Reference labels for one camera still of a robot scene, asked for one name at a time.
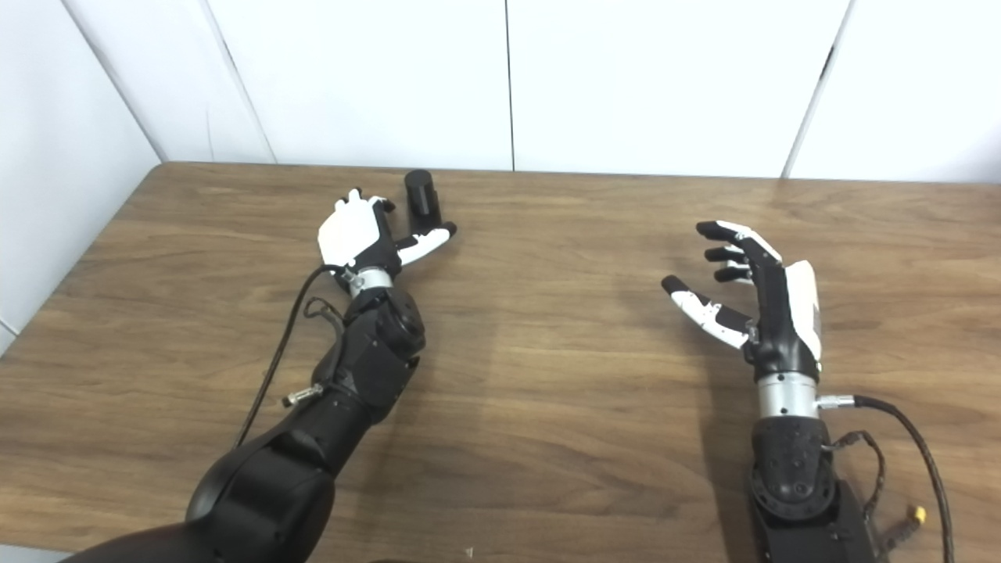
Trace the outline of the white and black left hand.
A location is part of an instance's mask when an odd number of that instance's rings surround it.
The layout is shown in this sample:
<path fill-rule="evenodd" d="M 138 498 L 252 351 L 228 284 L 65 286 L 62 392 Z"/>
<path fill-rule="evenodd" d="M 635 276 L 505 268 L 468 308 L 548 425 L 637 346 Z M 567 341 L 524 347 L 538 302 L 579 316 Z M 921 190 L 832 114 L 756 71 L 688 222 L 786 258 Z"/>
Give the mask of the white and black left hand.
<path fill-rule="evenodd" d="M 352 272 L 378 268 L 394 278 L 457 234 L 457 225 L 446 221 L 395 239 L 387 220 L 394 210 L 396 204 L 391 200 L 378 195 L 364 197 L 359 188 L 337 199 L 316 238 L 323 264 Z"/>

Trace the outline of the white and black right hand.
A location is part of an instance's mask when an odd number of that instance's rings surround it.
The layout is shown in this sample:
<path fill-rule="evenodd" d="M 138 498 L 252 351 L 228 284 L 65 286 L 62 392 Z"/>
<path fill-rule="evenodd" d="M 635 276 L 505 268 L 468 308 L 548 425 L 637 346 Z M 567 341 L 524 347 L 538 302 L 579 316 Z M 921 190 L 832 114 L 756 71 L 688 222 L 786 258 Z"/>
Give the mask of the white and black right hand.
<path fill-rule="evenodd" d="M 758 232 L 729 221 L 702 221 L 698 234 L 718 240 L 720 247 L 704 253 L 721 267 L 720 284 L 754 286 L 757 316 L 714 302 L 676 275 L 662 279 L 672 302 L 700 329 L 740 350 L 754 368 L 755 380 L 794 373 L 820 380 L 822 342 L 820 308 L 814 267 L 807 260 L 786 264 Z"/>

